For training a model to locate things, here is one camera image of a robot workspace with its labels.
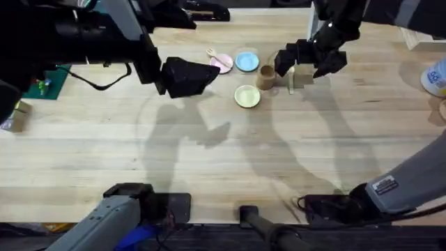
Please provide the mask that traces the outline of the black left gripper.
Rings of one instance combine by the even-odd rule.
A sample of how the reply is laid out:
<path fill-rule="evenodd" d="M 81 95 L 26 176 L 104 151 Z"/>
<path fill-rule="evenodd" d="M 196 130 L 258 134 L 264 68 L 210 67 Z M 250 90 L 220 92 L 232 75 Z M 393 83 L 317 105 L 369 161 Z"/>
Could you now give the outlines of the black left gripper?
<path fill-rule="evenodd" d="M 186 61 L 180 57 L 169 57 L 162 64 L 160 77 L 155 81 L 159 95 L 166 93 L 171 98 L 201 95 L 220 73 L 220 68 L 202 63 Z"/>

